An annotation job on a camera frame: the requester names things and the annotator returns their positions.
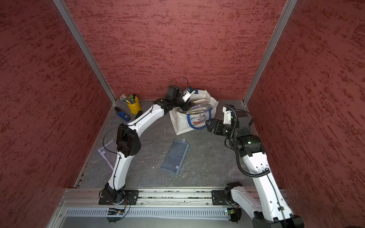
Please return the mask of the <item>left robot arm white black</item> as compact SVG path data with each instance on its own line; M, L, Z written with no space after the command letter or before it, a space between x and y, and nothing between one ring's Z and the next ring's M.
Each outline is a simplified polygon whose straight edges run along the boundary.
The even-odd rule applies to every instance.
M117 155L115 166L109 181L99 193L99 205L124 205L127 204L125 193L126 176L134 156L141 150L140 136L156 120L168 114L174 108L183 111L194 106L191 96L198 92L191 86L184 91L170 85L163 98L155 100L152 106L136 120L117 127Z

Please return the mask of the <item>beige trim pouch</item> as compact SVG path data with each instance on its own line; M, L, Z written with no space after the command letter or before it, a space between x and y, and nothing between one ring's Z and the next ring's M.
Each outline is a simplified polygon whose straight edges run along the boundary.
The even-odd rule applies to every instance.
M209 105L210 99L202 98L192 101L195 105Z

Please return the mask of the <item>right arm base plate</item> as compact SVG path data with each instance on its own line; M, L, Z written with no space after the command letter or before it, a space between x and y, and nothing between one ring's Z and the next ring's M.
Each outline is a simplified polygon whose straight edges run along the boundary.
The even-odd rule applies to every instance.
M224 189L212 191L213 205L225 205L234 208L240 206L252 206L248 194L243 189Z

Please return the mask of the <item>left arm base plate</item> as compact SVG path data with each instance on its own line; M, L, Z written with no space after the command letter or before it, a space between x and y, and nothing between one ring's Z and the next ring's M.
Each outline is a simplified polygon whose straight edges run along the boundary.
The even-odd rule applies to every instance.
M99 205L136 205L138 199L138 190L119 190L119 191L107 191L102 190L99 198Z

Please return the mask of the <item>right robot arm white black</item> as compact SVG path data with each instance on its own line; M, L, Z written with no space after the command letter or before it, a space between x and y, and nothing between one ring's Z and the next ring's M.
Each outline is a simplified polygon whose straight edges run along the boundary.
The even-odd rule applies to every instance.
M238 204L255 228L303 228L303 219L293 213L279 190L261 139L251 133L252 115L230 104L222 111L223 120L206 121L207 130L225 138L239 171L253 179L259 196L255 200L239 183L231 183L225 189L226 202Z

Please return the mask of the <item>purple mesh pouch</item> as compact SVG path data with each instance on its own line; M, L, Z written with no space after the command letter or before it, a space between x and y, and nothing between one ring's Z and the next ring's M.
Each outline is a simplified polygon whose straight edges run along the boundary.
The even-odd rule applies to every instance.
M111 140L105 143L104 146L98 149L99 154L105 160L111 171L114 170L114 166L117 160L117 144L115 140Z

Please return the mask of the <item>blue mesh pouch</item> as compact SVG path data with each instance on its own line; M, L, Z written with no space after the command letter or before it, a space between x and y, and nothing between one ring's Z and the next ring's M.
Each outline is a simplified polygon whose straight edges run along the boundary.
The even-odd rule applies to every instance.
M179 175L189 147L190 144L185 139L182 141L174 140L160 169L170 174Z

